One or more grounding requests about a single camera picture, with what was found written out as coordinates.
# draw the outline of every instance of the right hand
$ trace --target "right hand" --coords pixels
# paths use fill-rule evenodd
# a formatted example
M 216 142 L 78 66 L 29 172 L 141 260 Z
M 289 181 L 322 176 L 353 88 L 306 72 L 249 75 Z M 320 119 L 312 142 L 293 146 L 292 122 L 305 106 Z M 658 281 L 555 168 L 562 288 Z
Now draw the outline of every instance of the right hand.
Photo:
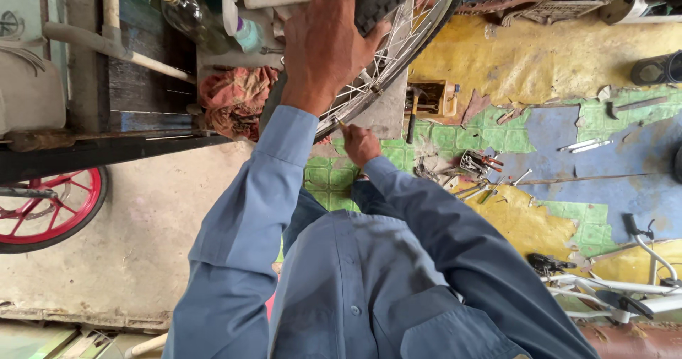
M 363 38 L 354 20 L 355 0 L 311 0 L 286 21 L 283 105 L 319 117 L 372 62 L 391 24 L 380 21 Z
M 345 140 L 344 149 L 348 157 L 362 168 L 365 163 L 381 155 L 381 145 L 374 133 L 365 128 L 355 125 L 343 126 L 341 128 Z

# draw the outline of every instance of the cloth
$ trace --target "cloth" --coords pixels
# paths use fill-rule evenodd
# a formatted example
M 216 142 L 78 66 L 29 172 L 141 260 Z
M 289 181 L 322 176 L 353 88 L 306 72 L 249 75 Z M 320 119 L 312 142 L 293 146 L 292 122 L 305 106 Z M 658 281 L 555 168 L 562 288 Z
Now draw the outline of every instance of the cloth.
M 597 358 L 494 227 L 384 156 L 364 169 L 405 221 L 329 212 L 277 284 L 318 119 L 293 107 L 272 119 L 202 222 L 163 358 Z
M 277 69 L 270 66 L 235 67 L 207 76 L 199 85 L 206 123 L 225 137 L 241 135 L 257 142 L 260 113 L 275 81 Z

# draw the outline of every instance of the bicycle wheel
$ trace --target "bicycle wheel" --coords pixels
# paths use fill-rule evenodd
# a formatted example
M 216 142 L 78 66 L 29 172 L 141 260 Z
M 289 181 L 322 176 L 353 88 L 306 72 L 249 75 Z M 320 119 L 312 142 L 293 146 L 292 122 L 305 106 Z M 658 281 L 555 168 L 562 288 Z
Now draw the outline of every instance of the bicycle wheel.
M 0 253 L 45 249 L 81 231 L 102 207 L 108 182 L 107 168 L 96 167 L 12 185 L 57 198 L 0 197 Z
M 448 22 L 462 0 L 355 0 L 355 26 L 363 36 L 382 19 L 393 23 L 379 45 L 367 76 L 346 85 L 329 110 L 320 116 L 315 141 L 327 137 L 337 121 L 350 121 L 366 110 L 391 82 L 416 58 Z M 280 104 L 286 84 L 286 71 L 280 73 L 260 116 L 259 132 Z

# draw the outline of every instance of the red wheel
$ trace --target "red wheel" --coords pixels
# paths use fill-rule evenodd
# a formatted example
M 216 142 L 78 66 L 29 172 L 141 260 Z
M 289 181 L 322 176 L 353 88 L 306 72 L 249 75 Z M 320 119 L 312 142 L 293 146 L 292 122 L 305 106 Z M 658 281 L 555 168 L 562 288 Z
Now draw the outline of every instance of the red wheel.
M 107 185 L 105 167 L 12 185 L 53 190 L 57 197 L 0 197 L 0 253 L 45 249 L 77 233 L 102 207 Z

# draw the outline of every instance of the long sleeve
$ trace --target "long sleeve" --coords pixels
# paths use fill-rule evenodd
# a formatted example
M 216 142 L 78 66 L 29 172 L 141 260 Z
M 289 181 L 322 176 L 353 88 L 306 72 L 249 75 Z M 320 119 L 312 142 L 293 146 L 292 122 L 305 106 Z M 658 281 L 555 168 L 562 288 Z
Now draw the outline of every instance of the long sleeve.
M 163 358 L 266 358 L 265 301 L 318 119 L 278 107 L 251 159 L 204 218 Z
M 598 358 L 533 269 L 482 216 L 384 156 L 364 166 L 446 281 L 534 358 Z

